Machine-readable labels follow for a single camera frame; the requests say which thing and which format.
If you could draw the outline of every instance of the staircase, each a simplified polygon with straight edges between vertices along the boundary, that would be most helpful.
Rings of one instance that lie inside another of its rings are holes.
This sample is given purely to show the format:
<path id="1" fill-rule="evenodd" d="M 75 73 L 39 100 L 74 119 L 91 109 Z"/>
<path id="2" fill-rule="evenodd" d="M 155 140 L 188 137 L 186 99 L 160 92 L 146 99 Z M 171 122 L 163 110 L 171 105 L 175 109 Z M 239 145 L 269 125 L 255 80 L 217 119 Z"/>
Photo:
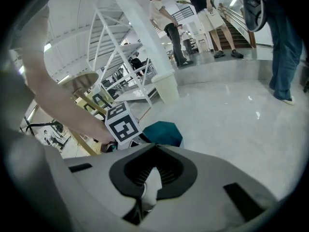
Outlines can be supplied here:
<path id="1" fill-rule="evenodd" d="M 225 22 L 225 24 L 227 25 L 228 29 L 230 30 L 233 40 L 234 40 L 234 45 L 235 48 L 252 48 L 251 45 L 248 43 L 248 41 L 242 36 L 242 34 L 231 24 L 228 22 L 228 20 L 226 20 L 225 18 L 223 18 L 223 21 Z M 221 43 L 221 47 L 222 49 L 231 49 L 231 46 L 229 45 L 227 39 L 225 38 L 223 31 L 221 29 L 217 29 L 217 33 L 220 39 L 220 43 Z M 218 48 L 216 46 L 216 44 L 213 41 L 213 38 L 211 36 L 211 40 L 212 40 L 212 44 L 214 47 L 215 51 L 218 51 Z"/>

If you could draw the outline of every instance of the shorts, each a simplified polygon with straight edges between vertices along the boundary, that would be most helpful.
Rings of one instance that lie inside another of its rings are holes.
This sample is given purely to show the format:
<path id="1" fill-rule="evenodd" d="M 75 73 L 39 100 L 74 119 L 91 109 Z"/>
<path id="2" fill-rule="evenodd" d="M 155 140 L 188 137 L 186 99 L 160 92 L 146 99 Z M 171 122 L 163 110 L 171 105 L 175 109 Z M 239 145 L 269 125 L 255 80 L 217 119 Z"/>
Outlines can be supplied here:
<path id="1" fill-rule="evenodd" d="M 197 16 L 206 32 L 213 31 L 224 24 L 222 17 L 215 8 L 213 8 L 212 13 L 204 9 L 198 12 Z"/>

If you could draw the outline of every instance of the ceiling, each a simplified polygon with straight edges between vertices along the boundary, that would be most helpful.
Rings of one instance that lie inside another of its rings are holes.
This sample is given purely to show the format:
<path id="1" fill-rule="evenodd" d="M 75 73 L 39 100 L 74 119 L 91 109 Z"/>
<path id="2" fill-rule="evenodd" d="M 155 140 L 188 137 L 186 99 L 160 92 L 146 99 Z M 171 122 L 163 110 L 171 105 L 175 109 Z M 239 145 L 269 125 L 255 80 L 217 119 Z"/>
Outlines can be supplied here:
<path id="1" fill-rule="evenodd" d="M 136 0 L 148 12 L 149 0 Z M 164 4 L 175 0 L 162 0 Z M 93 4 L 107 7 L 114 0 L 49 0 L 50 17 L 47 42 L 51 48 L 44 54 L 47 71 L 54 80 L 89 71 L 86 61 Z"/>

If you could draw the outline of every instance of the white floor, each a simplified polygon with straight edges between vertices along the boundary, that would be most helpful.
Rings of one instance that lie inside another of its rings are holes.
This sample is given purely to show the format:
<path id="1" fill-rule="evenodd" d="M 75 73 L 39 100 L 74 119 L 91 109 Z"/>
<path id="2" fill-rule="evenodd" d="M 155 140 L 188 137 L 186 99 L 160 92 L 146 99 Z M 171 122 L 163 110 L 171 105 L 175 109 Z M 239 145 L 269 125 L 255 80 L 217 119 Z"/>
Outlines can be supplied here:
<path id="1" fill-rule="evenodd" d="M 292 87 L 295 106 L 275 99 L 259 81 L 185 85 L 179 93 L 173 105 L 156 102 L 142 129 L 174 122 L 184 148 L 231 162 L 279 199 L 291 191 L 308 156 L 309 99 L 299 86 Z"/>

